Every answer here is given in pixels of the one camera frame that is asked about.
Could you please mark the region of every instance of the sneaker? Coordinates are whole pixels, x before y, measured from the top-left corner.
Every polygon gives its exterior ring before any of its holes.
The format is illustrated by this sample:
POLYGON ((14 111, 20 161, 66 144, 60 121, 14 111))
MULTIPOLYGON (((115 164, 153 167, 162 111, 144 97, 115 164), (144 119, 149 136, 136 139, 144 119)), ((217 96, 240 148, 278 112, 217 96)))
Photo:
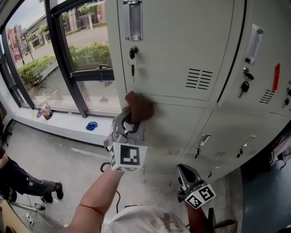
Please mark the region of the sneaker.
POLYGON ((51 195, 51 192, 44 195, 43 197, 40 197, 40 199, 43 201, 43 203, 53 203, 53 197, 51 195))
POLYGON ((58 199, 61 200, 64 197, 63 185, 60 182, 58 182, 57 185, 59 186, 59 189, 56 191, 56 195, 58 199))

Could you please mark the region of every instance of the forearm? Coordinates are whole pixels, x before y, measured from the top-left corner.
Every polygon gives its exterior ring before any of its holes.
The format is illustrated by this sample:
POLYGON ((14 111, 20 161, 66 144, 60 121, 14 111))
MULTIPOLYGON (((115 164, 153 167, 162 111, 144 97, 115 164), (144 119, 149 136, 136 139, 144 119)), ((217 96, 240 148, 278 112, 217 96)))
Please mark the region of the forearm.
POLYGON ((188 203, 185 203, 185 205, 188 212, 190 232, 191 233, 206 233, 207 232, 207 218, 202 208, 195 210, 188 203))
POLYGON ((124 172, 112 171, 111 168, 106 169, 84 194, 80 205, 90 207, 104 216, 111 206, 123 174, 124 172))

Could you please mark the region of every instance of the brown cloth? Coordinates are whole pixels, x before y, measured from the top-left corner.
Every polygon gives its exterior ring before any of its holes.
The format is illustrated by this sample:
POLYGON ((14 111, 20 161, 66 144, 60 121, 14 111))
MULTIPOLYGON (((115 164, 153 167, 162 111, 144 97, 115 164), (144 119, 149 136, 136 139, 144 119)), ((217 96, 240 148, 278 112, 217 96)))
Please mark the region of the brown cloth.
POLYGON ((155 113, 153 103, 142 99, 133 91, 126 95, 125 100, 131 108, 131 124, 147 121, 152 118, 155 113))

